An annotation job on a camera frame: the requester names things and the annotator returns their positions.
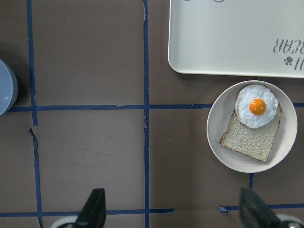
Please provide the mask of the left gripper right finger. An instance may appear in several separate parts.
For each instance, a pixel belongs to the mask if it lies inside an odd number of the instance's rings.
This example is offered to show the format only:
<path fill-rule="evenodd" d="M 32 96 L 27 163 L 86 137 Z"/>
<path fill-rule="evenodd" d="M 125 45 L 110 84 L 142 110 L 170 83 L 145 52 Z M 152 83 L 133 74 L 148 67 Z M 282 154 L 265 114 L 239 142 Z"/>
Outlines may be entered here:
<path fill-rule="evenodd" d="M 277 228 L 281 223 L 251 188 L 239 191 L 239 218 L 244 228 Z"/>

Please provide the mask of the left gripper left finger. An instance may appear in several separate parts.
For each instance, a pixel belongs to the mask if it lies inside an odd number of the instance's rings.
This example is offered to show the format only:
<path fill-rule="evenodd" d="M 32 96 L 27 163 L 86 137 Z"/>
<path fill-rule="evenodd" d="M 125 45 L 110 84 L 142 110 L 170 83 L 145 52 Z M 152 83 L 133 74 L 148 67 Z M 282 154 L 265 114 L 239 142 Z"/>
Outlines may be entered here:
<path fill-rule="evenodd" d="M 105 190 L 93 189 L 75 221 L 77 228 L 103 228 L 106 220 Z"/>

